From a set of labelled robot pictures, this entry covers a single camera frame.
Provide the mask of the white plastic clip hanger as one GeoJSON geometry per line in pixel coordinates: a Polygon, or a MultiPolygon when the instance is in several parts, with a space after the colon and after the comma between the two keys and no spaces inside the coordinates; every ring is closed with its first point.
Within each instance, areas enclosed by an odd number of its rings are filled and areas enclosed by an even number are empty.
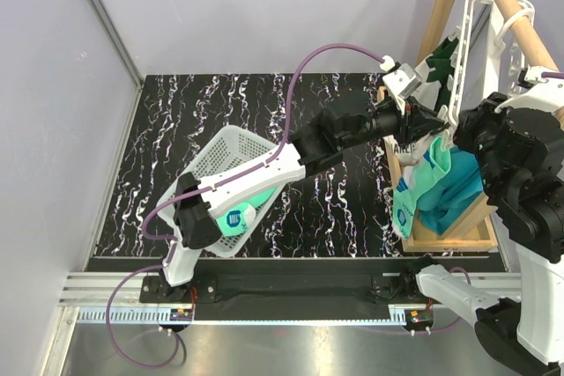
{"type": "Polygon", "coordinates": [[[517,13],[504,18],[494,0],[465,0],[455,53],[455,74],[449,80],[451,96],[446,114],[447,129],[441,134],[442,148],[454,145],[453,136],[462,106],[482,100],[492,92],[505,92],[504,107],[533,107],[527,90],[517,85],[521,70],[529,65],[512,25],[520,18],[534,23],[535,7],[528,0],[516,0],[517,13]]]}

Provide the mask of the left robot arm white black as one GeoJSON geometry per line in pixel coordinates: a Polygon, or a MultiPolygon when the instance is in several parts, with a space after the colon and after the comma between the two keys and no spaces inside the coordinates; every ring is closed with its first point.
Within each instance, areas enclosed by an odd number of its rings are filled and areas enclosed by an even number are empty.
{"type": "Polygon", "coordinates": [[[225,126],[160,198],[158,215],[174,235],[160,292],[170,301],[184,300],[201,252],[235,255],[285,184],[328,170],[342,161],[344,150],[360,144],[393,136],[405,146],[438,134],[447,127],[447,111],[413,96],[373,106],[355,92],[329,102],[279,146],[225,126]]]}

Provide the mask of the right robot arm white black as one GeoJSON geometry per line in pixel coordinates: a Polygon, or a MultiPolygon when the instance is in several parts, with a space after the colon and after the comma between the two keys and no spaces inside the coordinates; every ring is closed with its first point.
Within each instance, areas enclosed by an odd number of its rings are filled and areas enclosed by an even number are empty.
{"type": "Polygon", "coordinates": [[[521,375],[563,366],[563,131],[539,107],[492,93],[460,114],[455,145],[478,161],[484,192],[516,244],[519,300],[496,297],[425,259],[400,280],[405,299],[438,301],[472,326],[498,363],[521,375]]]}

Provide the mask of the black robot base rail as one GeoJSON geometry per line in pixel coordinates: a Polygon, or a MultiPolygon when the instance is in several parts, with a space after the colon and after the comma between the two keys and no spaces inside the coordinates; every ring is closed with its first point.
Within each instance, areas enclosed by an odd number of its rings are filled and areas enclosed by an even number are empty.
{"type": "Polygon", "coordinates": [[[178,287],[163,271],[145,276],[143,303],[194,301],[200,321],[361,321],[382,318],[389,305],[425,306],[413,258],[201,259],[178,287]]]}

